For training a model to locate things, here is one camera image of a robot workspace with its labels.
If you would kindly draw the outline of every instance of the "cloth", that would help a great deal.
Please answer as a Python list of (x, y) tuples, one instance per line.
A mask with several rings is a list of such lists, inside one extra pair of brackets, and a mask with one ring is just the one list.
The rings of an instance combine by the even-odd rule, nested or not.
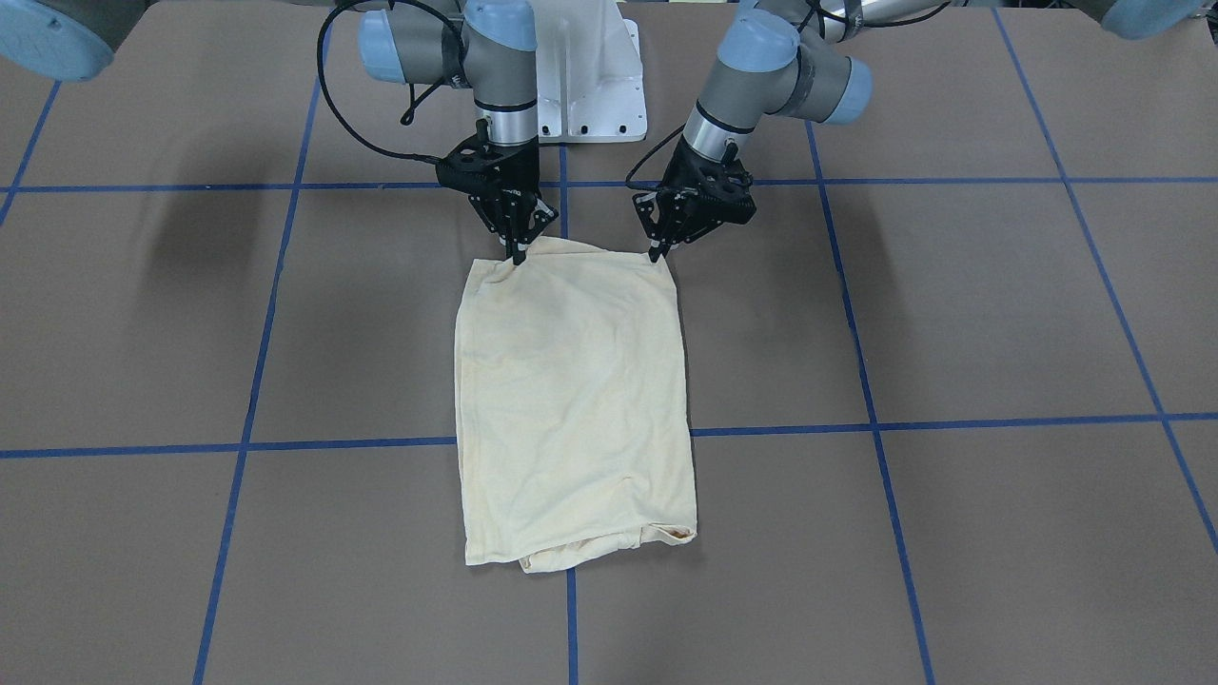
[(457, 314), (465, 563), (561, 570), (697, 535), (677, 293), (661, 260), (542, 236)]

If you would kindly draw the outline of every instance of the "towel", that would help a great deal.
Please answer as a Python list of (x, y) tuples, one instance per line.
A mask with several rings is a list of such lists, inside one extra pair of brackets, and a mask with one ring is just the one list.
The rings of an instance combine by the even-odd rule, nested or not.
[(677, 293), (661, 260), (538, 238), (457, 313), (465, 563), (563, 570), (697, 535)]

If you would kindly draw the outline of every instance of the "light blue cap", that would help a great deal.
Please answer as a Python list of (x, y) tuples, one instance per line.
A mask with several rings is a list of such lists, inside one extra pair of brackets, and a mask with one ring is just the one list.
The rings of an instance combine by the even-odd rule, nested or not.
[(766, 73), (789, 65), (798, 50), (795, 27), (764, 10), (745, 10), (719, 44), (719, 61), (739, 72)]
[(1200, 7), (1197, 0), (1117, 0), (1100, 26), (1121, 38), (1140, 40), (1163, 33)]
[(845, 91), (823, 123), (854, 123), (867, 108), (867, 102), (871, 102), (871, 67), (850, 57), (850, 77), (845, 82)]
[(537, 27), (526, 0), (470, 0), (465, 4), (465, 23), (499, 45), (537, 51)]
[(114, 61), (96, 33), (34, 0), (0, 0), (0, 55), (56, 80), (89, 80)]
[(389, 12), (385, 10), (365, 12), (359, 22), (359, 60), (368, 76), (376, 80), (406, 83), (393, 32), (389, 26)]

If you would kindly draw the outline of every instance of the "white plastic mount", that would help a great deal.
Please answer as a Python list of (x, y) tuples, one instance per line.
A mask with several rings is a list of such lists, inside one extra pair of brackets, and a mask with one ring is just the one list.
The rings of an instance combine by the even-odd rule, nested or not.
[(537, 23), (542, 143), (631, 143), (647, 135), (638, 24), (614, 0), (530, 0)]

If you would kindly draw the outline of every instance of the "table surface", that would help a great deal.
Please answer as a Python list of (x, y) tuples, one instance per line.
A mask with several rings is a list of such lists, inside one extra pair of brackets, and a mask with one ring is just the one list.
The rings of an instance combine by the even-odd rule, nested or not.
[[(652, 135), (543, 151), (554, 234), (646, 249), (620, 179), (731, 11), (624, 7)], [(861, 121), (765, 121), (756, 218), (671, 258), (699, 539), (535, 578), (462, 564), (453, 319), (498, 245), (318, 107), (320, 18), (166, 4), (93, 83), (0, 65), (5, 685), (1218, 681), (1201, 22), (844, 44)], [(361, 129), (470, 130), (447, 90), (401, 128), (356, 26)]]

